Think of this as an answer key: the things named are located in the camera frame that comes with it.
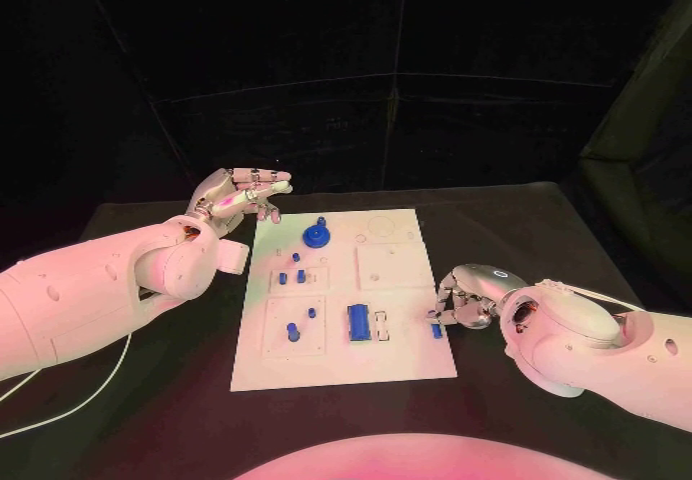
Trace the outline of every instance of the white board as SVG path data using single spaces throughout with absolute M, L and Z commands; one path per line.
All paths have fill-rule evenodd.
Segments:
M 332 239 L 313 249 L 303 232 L 321 216 Z M 349 337 L 355 304 L 370 311 L 365 341 Z M 424 321 L 434 306 L 414 210 L 310 213 L 285 215 L 279 225 L 259 222 L 231 391 L 456 377 L 445 327 L 436 339 Z M 296 342 L 289 323 L 300 332 Z

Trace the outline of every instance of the robotic arm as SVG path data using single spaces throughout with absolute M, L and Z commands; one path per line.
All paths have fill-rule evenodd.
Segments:
M 445 310 L 453 295 L 453 310 Z M 628 308 L 620 315 L 584 297 Z M 479 329 L 499 319 L 505 353 L 530 380 L 563 397 L 584 390 L 629 412 L 692 431 L 692 318 L 651 313 L 544 280 L 530 286 L 486 265 L 455 268 L 432 323 Z
M 243 273 L 248 247 L 220 240 L 246 213 L 282 221 L 267 197 L 286 172 L 220 169 L 185 215 L 48 252 L 0 273 L 0 380 L 97 351 Z

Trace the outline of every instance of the table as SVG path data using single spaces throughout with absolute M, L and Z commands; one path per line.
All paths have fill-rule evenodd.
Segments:
M 553 183 L 280 196 L 285 213 L 416 208 L 436 281 L 488 263 L 638 298 Z M 106 204 L 84 239 L 185 211 L 186 202 Z M 228 238 L 253 245 L 254 220 Z M 204 296 L 133 335 L 122 370 L 65 420 L 2 441 L 3 478 L 225 479 L 348 437 L 468 435 L 556 455 L 619 478 L 692 478 L 692 434 L 592 392 L 554 396 L 504 353 L 498 325 L 449 330 L 459 378 L 230 392 L 247 274 L 218 274 Z M 2 431 L 63 413 L 110 373 L 123 341 L 44 371 L 0 406 Z

